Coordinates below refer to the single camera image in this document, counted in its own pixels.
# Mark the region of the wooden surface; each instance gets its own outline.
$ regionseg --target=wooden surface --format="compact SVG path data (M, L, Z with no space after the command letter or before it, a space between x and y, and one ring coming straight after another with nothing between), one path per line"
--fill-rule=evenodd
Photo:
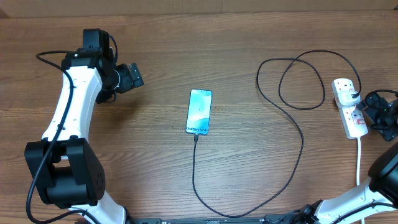
M358 69L364 94L398 85L397 11L0 20L0 223L28 222L25 198L32 177L24 148L47 129L62 86L61 73L35 54L75 50L81 47L82 30L95 27L115 37L119 63L136 62L145 81L115 103L95 105L90 127L106 189L134 217L217 217L191 186L193 136L184 128L192 88L213 91L210 133L198 142L197 189L215 209L237 215L286 183L300 149L292 123L256 89L255 73L263 60L335 50ZM63 55L48 58L60 63ZM264 93L296 119L305 147L289 187L252 217L284 213L354 187L356 141L345 138L330 84L336 78L358 82L334 55L303 59L325 82L325 103L315 110L293 110L278 99L288 62L271 62L261 72ZM317 104L321 93L315 73L301 64L282 85L283 96L296 106ZM392 144L375 132L363 137L361 179ZM62 212L44 205L37 194L32 206L41 219ZM367 218L369 224L397 222L397 213Z
M1 0L11 18L226 12L393 10L398 0Z

